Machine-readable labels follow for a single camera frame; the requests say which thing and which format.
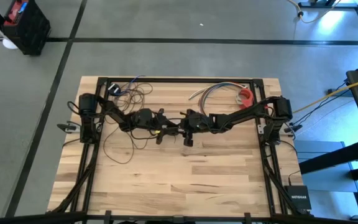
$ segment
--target gray floor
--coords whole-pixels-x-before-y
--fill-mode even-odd
[[[9,2],[0,0],[0,10],[4,11]],[[37,1],[51,20],[52,36],[68,37],[80,2]],[[309,20],[323,11],[307,12],[305,19]],[[354,11],[333,11],[314,24],[296,23],[295,16],[295,8],[285,0],[229,0],[224,4],[221,0],[88,0],[77,37],[358,40]],[[64,43],[48,43],[41,57],[26,57],[4,49],[0,43],[0,216],[64,47]],[[283,95],[291,99],[293,108],[300,108],[323,96],[326,89],[339,86],[345,72],[356,68],[358,46],[75,43],[17,215],[43,213],[46,209],[65,138],[56,124],[70,118],[65,104],[74,100],[83,75],[275,77],[280,79]],[[296,114],[295,119],[305,113]],[[305,123],[298,139],[357,142],[355,104],[340,98],[321,108]],[[338,215],[337,211],[346,208],[332,206],[337,205],[335,198],[324,197],[316,203],[315,215],[353,215]]]

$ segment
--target floor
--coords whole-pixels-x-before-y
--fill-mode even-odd
[[[81,0],[36,2],[50,19],[51,36],[68,37]],[[9,3],[0,0],[3,14]],[[305,20],[323,12],[307,9]],[[354,10],[332,11],[304,24],[296,21],[295,8],[286,0],[88,0],[76,37],[358,41],[358,16]],[[40,57],[28,57],[0,43],[0,216],[65,47],[65,42],[48,42]],[[66,102],[74,100],[83,75],[274,77],[292,107],[300,108],[342,84],[346,71],[356,68],[358,45],[75,42],[16,215],[45,212],[65,138],[56,124],[70,119]],[[357,142],[356,104],[338,98],[313,114],[298,133],[301,140]],[[337,207],[346,196],[328,194],[311,192],[320,198],[312,200],[316,216],[353,215],[352,209]]]

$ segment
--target wooden table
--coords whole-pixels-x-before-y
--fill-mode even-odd
[[[78,96],[94,93],[98,77],[82,77]],[[180,111],[198,111],[198,97],[188,97],[210,83],[151,83],[153,92],[145,97],[145,108],[165,109],[168,118],[181,118]],[[278,79],[265,78],[266,96],[280,96]],[[220,88],[206,100],[207,113],[232,113],[239,109],[234,101],[235,88]],[[80,122],[73,114],[71,120]],[[149,140],[145,149],[134,152],[130,163],[120,165],[103,152],[103,141],[117,128],[104,124],[101,146],[93,181],[89,214],[103,215],[185,215],[207,217],[269,217],[255,121],[247,121],[224,134],[195,134],[194,146],[183,145],[183,138],[165,136],[161,145]],[[145,130],[134,131],[136,137],[148,137]],[[66,141],[79,138],[68,134]],[[282,140],[293,144],[286,135]],[[142,147],[145,140],[135,143]],[[75,184],[82,144],[74,142],[63,148],[48,209],[55,208]],[[107,139],[105,151],[118,161],[131,155],[132,144],[126,133],[117,130]],[[287,144],[277,146],[283,183],[299,170],[295,151]],[[301,185],[299,173],[291,176],[293,185]],[[276,212],[278,193],[272,183]],[[82,198],[78,209],[81,209]]]

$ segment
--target blue wire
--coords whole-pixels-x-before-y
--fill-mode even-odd
[[[127,93],[129,87],[131,87],[131,84],[132,84],[135,80],[137,80],[139,77],[144,77],[144,76],[145,76],[145,75],[138,75],[138,76],[136,76],[132,81],[130,81],[130,82],[128,83],[127,88],[126,88],[124,91],[122,91],[120,94],[118,94],[118,95],[121,96],[122,94]]]

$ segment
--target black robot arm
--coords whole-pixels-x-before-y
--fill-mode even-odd
[[[96,113],[96,105],[102,107],[102,113]],[[267,114],[267,105],[273,104],[274,115]],[[103,99],[100,96],[85,93],[80,96],[79,114],[81,116],[81,142],[94,143],[96,134],[95,118],[110,116],[121,131],[131,132],[135,128],[155,131],[157,134],[157,144],[162,142],[164,135],[176,136],[182,134],[185,138],[184,145],[193,145],[194,133],[213,134],[224,133],[234,125],[254,118],[265,118],[266,126],[262,142],[277,144],[280,141],[279,130],[283,123],[292,119],[291,105],[289,100],[281,96],[266,98],[250,108],[236,111],[231,114],[210,114],[209,116],[188,109],[186,113],[181,113],[185,117],[179,124],[171,122],[163,115],[163,109],[153,112],[148,108],[143,108],[129,114],[124,114],[112,101]]]

